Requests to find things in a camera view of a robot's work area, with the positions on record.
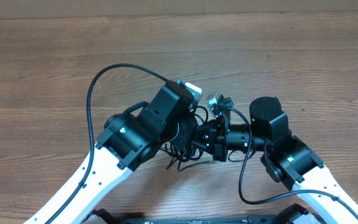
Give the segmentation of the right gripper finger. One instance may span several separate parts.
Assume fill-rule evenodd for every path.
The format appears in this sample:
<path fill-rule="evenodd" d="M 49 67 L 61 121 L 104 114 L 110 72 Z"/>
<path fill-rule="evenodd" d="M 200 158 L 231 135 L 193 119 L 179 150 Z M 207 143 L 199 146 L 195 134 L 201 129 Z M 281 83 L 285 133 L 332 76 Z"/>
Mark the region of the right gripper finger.
<path fill-rule="evenodd" d="M 191 145 L 202 152 L 213 155 L 213 145 L 206 140 L 193 140 Z"/>
<path fill-rule="evenodd" d="M 216 142 L 218 125 L 215 121 L 202 124 L 194 133 L 194 142 L 211 145 Z"/>

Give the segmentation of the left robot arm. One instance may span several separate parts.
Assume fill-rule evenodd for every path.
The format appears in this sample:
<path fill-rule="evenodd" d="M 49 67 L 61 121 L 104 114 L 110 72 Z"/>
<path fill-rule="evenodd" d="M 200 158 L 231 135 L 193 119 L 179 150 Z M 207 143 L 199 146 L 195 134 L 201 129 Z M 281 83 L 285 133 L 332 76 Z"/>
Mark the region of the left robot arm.
<path fill-rule="evenodd" d="M 76 172 L 28 223 L 81 223 L 95 206 L 166 143 L 182 150 L 195 128 L 202 90 L 169 80 L 148 103 L 142 101 L 105 123 Z"/>

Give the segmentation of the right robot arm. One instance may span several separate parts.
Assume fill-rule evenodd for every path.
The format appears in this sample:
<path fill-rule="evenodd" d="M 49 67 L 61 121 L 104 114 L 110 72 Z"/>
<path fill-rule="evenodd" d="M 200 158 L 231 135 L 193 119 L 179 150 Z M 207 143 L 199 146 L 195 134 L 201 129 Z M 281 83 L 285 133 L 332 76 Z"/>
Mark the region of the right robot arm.
<path fill-rule="evenodd" d="M 238 113 L 230 98 L 209 96 L 206 105 L 214 119 L 193 134 L 192 145 L 225 162 L 229 152 L 241 151 L 249 159 L 256 151 L 268 175 L 288 192 L 258 200 L 258 205 L 297 195 L 326 223 L 358 223 L 358 204 L 348 196 L 323 160 L 291 133 L 288 116 L 276 97 L 260 97 L 249 106 L 250 118 L 232 124 Z"/>

